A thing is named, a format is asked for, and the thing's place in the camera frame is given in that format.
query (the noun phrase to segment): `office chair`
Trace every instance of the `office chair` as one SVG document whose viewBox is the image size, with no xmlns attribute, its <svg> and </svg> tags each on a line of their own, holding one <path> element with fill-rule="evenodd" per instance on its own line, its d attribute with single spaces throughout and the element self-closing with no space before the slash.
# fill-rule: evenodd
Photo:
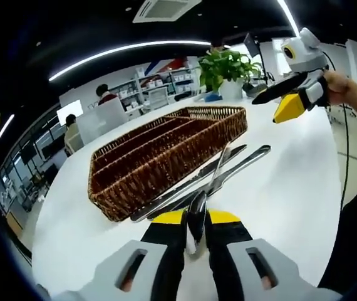
<svg viewBox="0 0 357 301">
<path fill-rule="evenodd" d="M 80 133 L 71 136 L 71 138 L 66 141 L 66 145 L 70 149 L 70 152 L 72 154 L 74 154 L 76 151 L 82 148 L 84 146 L 84 143 L 81 139 Z"/>
</svg>

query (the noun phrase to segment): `human hand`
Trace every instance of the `human hand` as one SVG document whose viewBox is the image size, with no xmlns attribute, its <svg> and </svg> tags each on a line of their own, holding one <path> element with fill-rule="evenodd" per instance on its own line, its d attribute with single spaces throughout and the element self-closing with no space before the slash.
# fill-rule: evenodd
<svg viewBox="0 0 357 301">
<path fill-rule="evenodd" d="M 323 75 L 328 83 L 329 102 L 331 105 L 341 105 L 347 101 L 350 80 L 335 71 L 326 71 Z"/>
</svg>

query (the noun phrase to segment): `woven cutlery tray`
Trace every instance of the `woven cutlery tray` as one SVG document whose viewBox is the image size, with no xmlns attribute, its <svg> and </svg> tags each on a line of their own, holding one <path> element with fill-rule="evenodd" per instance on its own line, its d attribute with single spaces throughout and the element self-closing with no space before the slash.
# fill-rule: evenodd
<svg viewBox="0 0 357 301">
<path fill-rule="evenodd" d="M 93 153 L 89 199 L 121 221 L 246 130 L 243 107 L 186 107 L 153 120 Z"/>
</svg>

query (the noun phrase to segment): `black cable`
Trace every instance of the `black cable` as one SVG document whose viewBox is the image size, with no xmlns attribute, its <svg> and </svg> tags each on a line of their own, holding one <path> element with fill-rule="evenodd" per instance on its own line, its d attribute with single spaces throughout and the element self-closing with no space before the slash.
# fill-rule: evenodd
<svg viewBox="0 0 357 301">
<path fill-rule="evenodd" d="M 331 66 L 333 67 L 333 70 L 336 71 L 336 67 L 334 67 L 334 63 L 331 60 L 330 56 L 324 51 L 322 51 L 323 54 L 328 58 L 330 61 Z M 346 196 L 346 188 L 347 188 L 347 181 L 348 181 L 348 165 L 349 165 L 349 133 L 348 133 L 348 121 L 347 121 L 347 113 L 346 113 L 346 105 L 342 104 L 343 107 L 343 112 L 344 112 L 344 123 L 346 125 L 346 148 L 347 148 L 347 157 L 346 157 L 346 175 L 344 177 L 344 188 L 343 188 L 343 193 L 341 195 L 341 202 L 340 202 L 340 210 L 343 209 L 343 204 L 344 204 L 344 198 Z"/>
</svg>

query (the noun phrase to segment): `man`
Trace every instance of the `man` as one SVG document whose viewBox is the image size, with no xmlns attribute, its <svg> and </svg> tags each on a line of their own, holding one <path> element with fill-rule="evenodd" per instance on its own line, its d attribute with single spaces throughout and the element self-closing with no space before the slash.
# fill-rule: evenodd
<svg viewBox="0 0 357 301">
<path fill-rule="evenodd" d="M 117 97 L 117 95 L 109 92 L 108 85 L 105 83 L 96 88 L 96 94 L 101 98 L 101 100 L 98 102 L 98 105 L 101 105 Z"/>
</svg>

